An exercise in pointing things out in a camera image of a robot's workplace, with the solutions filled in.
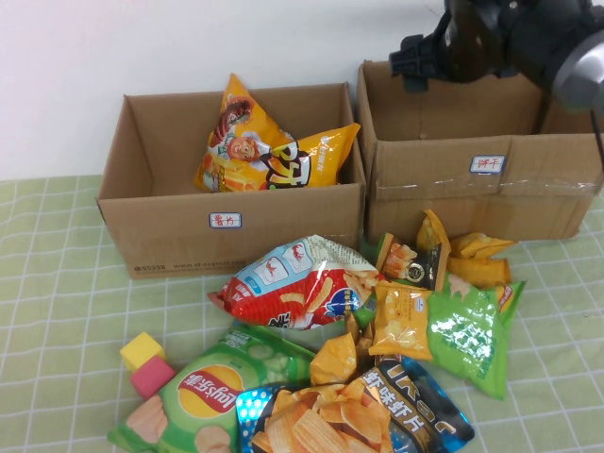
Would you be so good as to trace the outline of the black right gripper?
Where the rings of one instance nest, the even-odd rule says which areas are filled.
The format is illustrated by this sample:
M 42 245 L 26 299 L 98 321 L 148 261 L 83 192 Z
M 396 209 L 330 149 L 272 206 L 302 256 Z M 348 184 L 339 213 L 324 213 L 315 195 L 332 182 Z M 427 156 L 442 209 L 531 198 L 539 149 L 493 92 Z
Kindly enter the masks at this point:
M 511 1 L 445 1 L 435 30 L 405 37 L 389 55 L 393 76 L 407 92 L 426 92 L 428 80 L 476 81 L 512 76 L 505 55 Z

